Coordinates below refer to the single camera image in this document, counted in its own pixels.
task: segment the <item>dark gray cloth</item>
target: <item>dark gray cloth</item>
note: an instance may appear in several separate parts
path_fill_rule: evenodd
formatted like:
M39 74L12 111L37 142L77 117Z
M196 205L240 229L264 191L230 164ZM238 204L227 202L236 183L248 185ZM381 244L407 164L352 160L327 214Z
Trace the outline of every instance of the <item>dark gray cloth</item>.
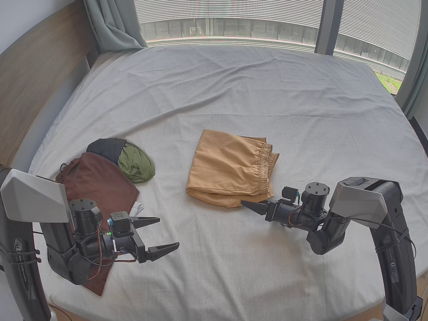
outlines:
M107 158L117 165L119 156L126 144L126 139L98 139L88 145L86 152L92 152Z

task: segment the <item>brown shorts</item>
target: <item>brown shorts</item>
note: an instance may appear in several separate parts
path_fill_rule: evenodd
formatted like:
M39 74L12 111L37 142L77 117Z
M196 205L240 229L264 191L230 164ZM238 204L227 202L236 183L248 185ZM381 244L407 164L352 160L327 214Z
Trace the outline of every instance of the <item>brown shorts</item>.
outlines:
M265 138L204 130L196 147L186 192L217 206L241 206L274 196L270 179L279 153Z

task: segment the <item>bed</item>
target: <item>bed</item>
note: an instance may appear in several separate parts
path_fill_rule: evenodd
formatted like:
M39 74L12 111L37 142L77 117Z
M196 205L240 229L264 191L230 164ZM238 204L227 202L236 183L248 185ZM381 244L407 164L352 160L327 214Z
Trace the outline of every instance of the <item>bed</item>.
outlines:
M161 222L138 233L148 246L179 241L180 248L154 263L114 264L99 297L54 274L44 239L35 235L49 302L106 321L344 320L380 305L382 277L368 228L350 224L343 244L318 256L303 231L185 194L204 128L266 137L280 153L276 198L285 185L334 188L353 175L399 181L416 273L427 271L428 159L365 64L263 47L154 47L99 56L29 172L53 179L95 139L129 139L156 165L155 177L137 185L137 200L139 216Z

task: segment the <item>curtain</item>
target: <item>curtain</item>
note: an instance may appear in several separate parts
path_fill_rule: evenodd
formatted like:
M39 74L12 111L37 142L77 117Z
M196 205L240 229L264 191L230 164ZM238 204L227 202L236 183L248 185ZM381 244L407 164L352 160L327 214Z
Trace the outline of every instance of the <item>curtain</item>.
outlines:
M101 52L147 47L134 0L83 0Z
M407 119L412 119L420 99L428 94L428 0L421 0L421 17L415 49L406 76L395 98Z

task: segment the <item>headboard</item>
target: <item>headboard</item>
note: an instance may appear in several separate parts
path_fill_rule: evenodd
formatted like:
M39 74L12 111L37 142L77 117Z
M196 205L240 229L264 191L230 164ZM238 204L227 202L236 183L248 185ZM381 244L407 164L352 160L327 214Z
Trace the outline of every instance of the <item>headboard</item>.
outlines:
M11 165L40 110L95 46L83 0L77 0L0 55L1 164Z

